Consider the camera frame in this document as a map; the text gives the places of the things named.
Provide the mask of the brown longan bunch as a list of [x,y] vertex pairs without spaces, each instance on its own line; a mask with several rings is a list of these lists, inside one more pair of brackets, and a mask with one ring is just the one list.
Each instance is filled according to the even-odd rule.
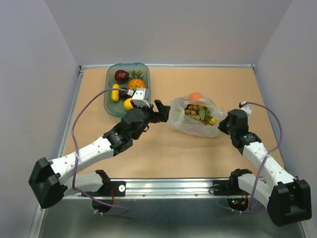
[[192,119],[203,121],[203,120],[200,119],[200,116],[199,116],[199,109],[200,109],[201,106],[202,105],[189,104],[185,108],[185,115],[191,117]]

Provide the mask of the clear plastic bag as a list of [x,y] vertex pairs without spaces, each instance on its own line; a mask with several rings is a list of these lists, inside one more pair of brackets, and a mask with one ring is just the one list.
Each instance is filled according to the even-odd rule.
[[[214,103],[210,98],[203,96],[203,101],[190,101],[189,96],[191,94],[175,98],[170,102],[170,112],[168,118],[168,125],[181,132],[188,135],[200,136],[200,137],[217,137],[220,135],[220,131],[217,128],[219,122],[221,122],[226,117],[226,112],[217,103]],[[185,115],[185,108],[189,105],[202,105],[209,108],[210,116],[215,118],[217,123],[212,126],[206,121],[199,121],[192,119],[191,117]]]

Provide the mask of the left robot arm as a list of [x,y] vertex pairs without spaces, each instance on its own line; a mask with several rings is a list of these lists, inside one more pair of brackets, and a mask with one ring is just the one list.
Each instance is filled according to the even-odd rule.
[[155,104],[134,107],[110,131],[96,141],[64,157],[36,161],[28,183],[41,208],[50,208],[59,203],[76,184],[77,172],[126,151],[146,132],[150,123],[167,122],[170,106],[160,100]]

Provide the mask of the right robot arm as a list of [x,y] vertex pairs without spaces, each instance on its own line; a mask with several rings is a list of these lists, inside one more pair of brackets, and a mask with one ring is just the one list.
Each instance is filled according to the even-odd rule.
[[248,169],[236,169],[228,180],[216,182],[218,196],[253,195],[278,226],[309,220],[312,217],[311,188],[292,176],[266,150],[261,139],[249,131],[248,106],[233,109],[219,123],[219,130],[230,136],[232,145],[259,171],[263,181]]

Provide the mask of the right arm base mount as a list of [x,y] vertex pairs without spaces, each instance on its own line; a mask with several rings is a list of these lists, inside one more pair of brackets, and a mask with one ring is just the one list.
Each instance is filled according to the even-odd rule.
[[239,188],[238,177],[245,174],[252,174],[252,172],[249,169],[235,169],[231,172],[229,178],[226,178],[225,180],[213,180],[209,193],[211,193],[212,189],[215,196],[242,195],[243,190]]

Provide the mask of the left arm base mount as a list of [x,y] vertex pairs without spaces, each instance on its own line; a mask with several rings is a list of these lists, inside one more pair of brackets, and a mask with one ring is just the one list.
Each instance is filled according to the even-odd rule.
[[111,180],[103,170],[96,170],[102,181],[101,188],[95,193],[97,196],[103,197],[124,197],[126,190],[126,181],[124,180]]

